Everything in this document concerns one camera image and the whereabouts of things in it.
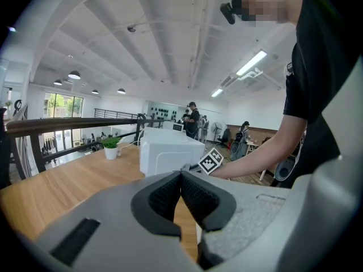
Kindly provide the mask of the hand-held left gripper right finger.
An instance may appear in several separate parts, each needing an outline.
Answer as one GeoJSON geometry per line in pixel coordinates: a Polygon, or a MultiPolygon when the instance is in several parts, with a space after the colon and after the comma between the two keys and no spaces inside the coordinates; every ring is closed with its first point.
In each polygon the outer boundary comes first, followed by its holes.
{"type": "Polygon", "coordinates": [[[289,189],[180,175],[181,197],[201,228],[198,264],[217,266],[255,241],[287,201],[289,189]]]}

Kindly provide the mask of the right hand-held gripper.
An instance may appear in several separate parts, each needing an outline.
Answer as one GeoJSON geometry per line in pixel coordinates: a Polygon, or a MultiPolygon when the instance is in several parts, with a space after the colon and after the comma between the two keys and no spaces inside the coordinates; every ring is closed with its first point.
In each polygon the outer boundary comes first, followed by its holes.
{"type": "Polygon", "coordinates": [[[222,165],[224,157],[222,154],[213,147],[206,155],[204,155],[197,164],[186,164],[183,166],[184,171],[195,171],[210,175],[217,168],[222,165]]]}

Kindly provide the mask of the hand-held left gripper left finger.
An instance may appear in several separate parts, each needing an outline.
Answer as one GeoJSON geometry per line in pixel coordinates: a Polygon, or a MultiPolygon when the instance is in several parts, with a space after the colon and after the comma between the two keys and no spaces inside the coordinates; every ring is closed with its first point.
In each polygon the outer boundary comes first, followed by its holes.
{"type": "Polygon", "coordinates": [[[38,236],[48,271],[200,271],[174,223],[180,172],[117,185],[76,205],[38,236]]]}

